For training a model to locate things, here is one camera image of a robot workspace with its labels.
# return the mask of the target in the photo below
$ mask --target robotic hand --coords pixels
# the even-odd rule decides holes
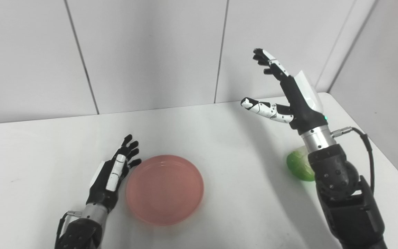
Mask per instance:
[[[111,160],[98,169],[97,177],[90,187],[88,199],[82,212],[68,211],[60,219],[55,249],[96,249],[99,248],[107,215],[116,206],[117,191],[129,170],[141,163],[141,159],[130,162],[139,153],[138,142],[133,137],[125,137],[121,147]],[[79,219],[68,224],[62,236],[61,230],[66,216]]]
[[[374,162],[366,134],[346,127],[334,132],[314,88],[301,71],[292,77],[281,63],[267,51],[254,49],[254,60],[268,66],[264,74],[272,74],[281,83],[289,106],[244,98],[240,104],[249,111],[279,122],[289,123],[297,130],[309,152],[308,161],[315,173],[316,190],[331,233],[344,249],[386,249],[383,240],[383,219],[373,196]],[[334,137],[355,131],[360,134],[370,156],[371,187],[357,169],[347,161],[346,154]]]

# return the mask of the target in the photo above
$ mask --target black cable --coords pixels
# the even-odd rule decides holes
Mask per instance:
[[[62,232],[62,227],[65,223],[65,218],[67,217],[67,213],[65,213],[62,218],[59,220],[59,224],[58,224],[58,230],[56,231],[56,240],[55,240],[55,249],[57,249],[58,246],[58,240],[59,240],[59,236]]]
[[[362,139],[363,143],[365,144],[366,150],[368,151],[369,168],[370,168],[370,173],[371,173],[370,188],[371,188],[371,191],[374,193],[374,181],[375,181],[374,157],[372,155],[372,147],[371,147],[371,143],[369,142],[368,134],[365,134],[365,133],[361,132],[359,129],[354,128],[354,127],[352,127],[351,129],[360,135],[360,138]]]

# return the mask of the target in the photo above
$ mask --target connector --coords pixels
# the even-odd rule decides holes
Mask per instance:
[[[335,130],[335,131],[333,131],[332,133],[331,133],[331,136],[334,138],[334,137],[340,137],[341,135],[343,135],[343,134],[347,134],[348,132],[351,132],[352,131],[352,127],[351,126],[347,126],[347,127],[345,127],[345,128],[342,128],[342,129],[338,129],[338,130]]]
[[[80,211],[68,211],[67,215],[73,216],[73,217],[76,217],[76,218],[81,218],[82,212],[80,212]]]

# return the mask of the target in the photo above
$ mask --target white table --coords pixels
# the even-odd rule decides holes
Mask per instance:
[[[332,130],[357,126],[329,95],[321,94]],[[286,104],[285,98],[267,101]],[[303,145],[289,125],[248,112],[239,103],[208,104],[0,124],[0,249],[53,248],[58,219],[82,210],[90,180],[127,134],[141,158],[182,156],[196,165],[204,199],[189,219],[152,227],[120,200],[107,219],[104,249],[325,249],[340,248],[330,234],[314,182],[297,180],[285,157]],[[360,138],[337,139],[369,178]],[[398,171],[376,146],[376,200],[385,240],[398,248]]]

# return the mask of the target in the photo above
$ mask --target white wall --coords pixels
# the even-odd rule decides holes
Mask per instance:
[[[398,0],[377,3],[330,93],[398,169]]]
[[[294,74],[304,70],[326,91],[372,3],[72,0],[69,6],[99,111],[109,113],[283,95],[251,60],[256,47]]]
[[[256,47],[327,91],[372,3],[230,0],[216,102],[283,96],[279,82],[251,60]]]
[[[325,91],[373,1],[69,0],[89,82],[64,1],[1,0],[0,122],[282,95],[255,47]]]
[[[63,1],[0,0],[0,122],[96,114]]]

